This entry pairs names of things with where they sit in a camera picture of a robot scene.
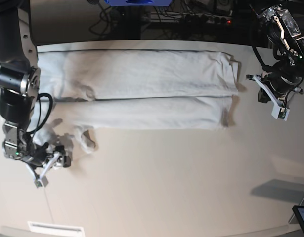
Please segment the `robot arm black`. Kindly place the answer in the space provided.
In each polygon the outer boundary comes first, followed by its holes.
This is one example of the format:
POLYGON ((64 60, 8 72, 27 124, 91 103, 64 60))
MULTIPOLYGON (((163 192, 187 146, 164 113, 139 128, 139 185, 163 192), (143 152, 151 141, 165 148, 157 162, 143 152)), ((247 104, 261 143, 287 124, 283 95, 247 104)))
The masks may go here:
POLYGON ((37 187, 46 187, 46 174, 54 167, 67 168, 71 159, 63 145, 34 143, 47 122, 53 98, 40 93, 41 70, 31 36, 28 0, 0 0, 0 115, 5 120, 2 149, 6 158, 26 164, 37 187))
POLYGON ((304 34, 283 1, 250 0, 248 4, 256 15, 256 20, 250 26, 252 50, 266 72, 261 82, 287 106, 290 94, 304 80, 304 34), (272 66, 263 61, 255 44, 259 26, 272 43, 273 57, 277 61, 272 66))

